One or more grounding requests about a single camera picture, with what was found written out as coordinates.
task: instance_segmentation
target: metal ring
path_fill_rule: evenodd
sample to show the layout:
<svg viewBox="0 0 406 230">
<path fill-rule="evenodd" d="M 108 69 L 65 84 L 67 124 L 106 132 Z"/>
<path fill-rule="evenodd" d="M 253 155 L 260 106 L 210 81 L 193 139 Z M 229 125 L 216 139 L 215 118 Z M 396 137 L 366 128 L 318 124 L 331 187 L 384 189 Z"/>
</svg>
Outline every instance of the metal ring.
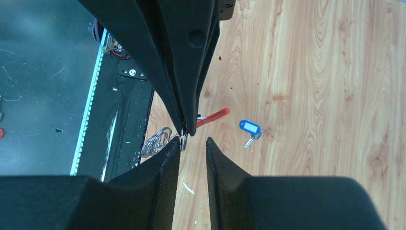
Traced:
<svg viewBox="0 0 406 230">
<path fill-rule="evenodd" d="M 161 129 L 157 134 L 150 137 L 144 142 L 141 149 L 141 157 L 154 156 L 161 151 L 169 142 L 172 135 L 172 130 L 169 127 Z"/>
<path fill-rule="evenodd" d="M 186 150 L 186 145 L 188 144 L 188 136 L 189 136 L 188 133 L 183 135 L 183 129 L 182 129 L 182 131 L 180 133 L 180 151 L 181 152 Z"/>
</svg>

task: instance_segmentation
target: screw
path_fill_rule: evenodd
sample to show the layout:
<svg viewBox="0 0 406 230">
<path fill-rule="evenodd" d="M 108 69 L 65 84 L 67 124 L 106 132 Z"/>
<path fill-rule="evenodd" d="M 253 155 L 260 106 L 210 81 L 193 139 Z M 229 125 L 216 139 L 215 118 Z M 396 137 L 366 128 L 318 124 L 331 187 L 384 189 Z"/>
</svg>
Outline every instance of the screw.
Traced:
<svg viewBox="0 0 406 230">
<path fill-rule="evenodd" d="M 137 74 L 137 71 L 135 69 L 130 70 L 130 72 L 128 72 L 131 76 L 135 76 L 135 74 Z"/>
</svg>

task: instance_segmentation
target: metal wire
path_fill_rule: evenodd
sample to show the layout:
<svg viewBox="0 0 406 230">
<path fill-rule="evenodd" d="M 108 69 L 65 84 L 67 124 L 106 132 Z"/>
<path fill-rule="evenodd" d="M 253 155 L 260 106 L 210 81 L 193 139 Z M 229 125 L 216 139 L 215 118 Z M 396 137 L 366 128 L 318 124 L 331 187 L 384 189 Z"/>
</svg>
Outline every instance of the metal wire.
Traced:
<svg viewBox="0 0 406 230">
<path fill-rule="evenodd" d="M 170 142 L 172 130 L 169 127 L 161 129 L 157 134 L 150 137 L 141 150 L 141 157 L 149 157 L 157 154 L 166 144 Z"/>
</svg>

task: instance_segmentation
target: blue key tag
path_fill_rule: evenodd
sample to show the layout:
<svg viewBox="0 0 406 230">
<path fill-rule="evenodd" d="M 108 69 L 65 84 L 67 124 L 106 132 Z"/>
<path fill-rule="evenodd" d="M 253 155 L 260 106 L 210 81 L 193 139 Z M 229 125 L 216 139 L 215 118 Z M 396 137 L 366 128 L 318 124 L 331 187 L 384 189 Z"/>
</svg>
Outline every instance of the blue key tag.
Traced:
<svg viewBox="0 0 406 230">
<path fill-rule="evenodd" d="M 240 128 L 252 135 L 257 135 L 261 132 L 261 127 L 247 120 L 240 121 Z"/>
</svg>

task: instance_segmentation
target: blue light strip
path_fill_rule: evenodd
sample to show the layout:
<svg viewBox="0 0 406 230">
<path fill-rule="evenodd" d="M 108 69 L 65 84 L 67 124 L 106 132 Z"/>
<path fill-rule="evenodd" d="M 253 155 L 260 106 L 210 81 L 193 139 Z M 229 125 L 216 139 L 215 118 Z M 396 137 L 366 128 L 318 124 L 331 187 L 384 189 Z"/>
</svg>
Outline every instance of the blue light strip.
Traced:
<svg viewBox="0 0 406 230">
<path fill-rule="evenodd" d="M 105 43 L 106 36 L 107 36 L 107 30 L 104 29 L 103 37 L 101 38 L 101 42 L 100 42 L 100 46 L 99 46 L 99 52 L 97 53 L 96 63 L 94 64 L 93 76 L 91 78 L 88 99 L 86 101 L 85 111 L 83 113 L 82 125 L 80 126 L 75 155 L 73 156 L 72 167 L 70 169 L 71 176 L 76 176 L 76 174 L 78 173 L 80 155 L 82 154 L 82 147 L 83 147 L 83 142 L 85 140 L 86 129 L 88 128 L 88 121 L 89 121 L 89 116 L 90 116 L 91 105 L 93 104 L 94 91 L 96 90 L 96 84 L 97 84 L 97 79 L 99 78 L 100 66 L 101 66 L 102 60 L 103 60 L 104 53 L 102 51 L 102 47 Z"/>
</svg>

